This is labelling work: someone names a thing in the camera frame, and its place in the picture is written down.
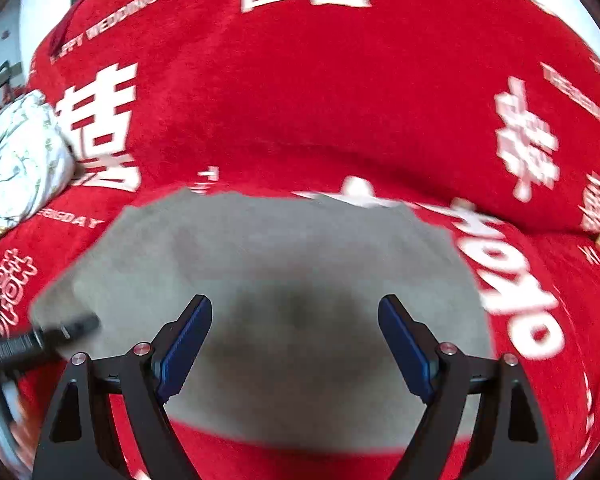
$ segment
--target gray cloth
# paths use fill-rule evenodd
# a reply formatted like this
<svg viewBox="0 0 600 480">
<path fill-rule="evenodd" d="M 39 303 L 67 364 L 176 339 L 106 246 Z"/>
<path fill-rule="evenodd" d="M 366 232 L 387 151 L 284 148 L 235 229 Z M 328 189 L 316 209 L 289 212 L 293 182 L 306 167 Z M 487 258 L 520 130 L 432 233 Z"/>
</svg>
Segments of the gray cloth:
<svg viewBox="0 0 600 480">
<path fill-rule="evenodd" d="M 405 446 L 424 412 L 378 328 L 378 301 L 389 293 L 440 341 L 491 355 L 474 278 L 444 229 L 403 205 L 327 197 L 181 190 L 127 208 L 36 301 L 32 320 L 95 312 L 102 330 L 80 349 L 101 358 L 151 341 L 205 294 L 213 324 L 166 405 L 170 416 L 280 447 L 387 449 Z M 475 419 L 477 402 L 469 405 L 462 434 Z"/>
</svg>

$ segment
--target screw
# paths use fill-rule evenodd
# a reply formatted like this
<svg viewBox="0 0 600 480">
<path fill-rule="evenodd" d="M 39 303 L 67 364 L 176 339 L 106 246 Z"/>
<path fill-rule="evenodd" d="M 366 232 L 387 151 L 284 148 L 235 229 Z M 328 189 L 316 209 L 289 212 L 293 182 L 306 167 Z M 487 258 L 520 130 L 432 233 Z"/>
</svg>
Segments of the screw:
<svg viewBox="0 0 600 480">
<path fill-rule="evenodd" d="M 513 354 L 504 354 L 504 362 L 509 366 L 515 366 L 518 364 L 518 358 Z"/>
<path fill-rule="evenodd" d="M 151 351 L 151 345 L 149 343 L 138 343 L 134 346 L 134 354 L 142 357 L 143 355 L 147 355 Z"/>
<path fill-rule="evenodd" d="M 76 366 L 81 365 L 86 360 L 87 360 L 87 354 L 85 354 L 84 352 L 78 352 L 77 354 L 74 354 L 74 356 L 71 358 L 72 364 L 74 364 Z"/>
<path fill-rule="evenodd" d="M 446 355 L 455 355 L 458 352 L 458 347 L 447 341 L 440 343 L 440 351 Z"/>
</svg>

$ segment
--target white cloth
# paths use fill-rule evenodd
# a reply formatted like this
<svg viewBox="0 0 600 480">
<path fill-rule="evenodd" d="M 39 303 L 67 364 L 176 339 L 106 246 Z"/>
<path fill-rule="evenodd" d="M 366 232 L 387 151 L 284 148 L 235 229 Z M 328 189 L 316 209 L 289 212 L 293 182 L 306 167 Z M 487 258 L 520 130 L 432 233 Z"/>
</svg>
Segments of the white cloth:
<svg viewBox="0 0 600 480">
<path fill-rule="evenodd" d="M 53 108 L 33 91 L 0 116 L 0 237 L 60 193 L 75 163 Z"/>
</svg>

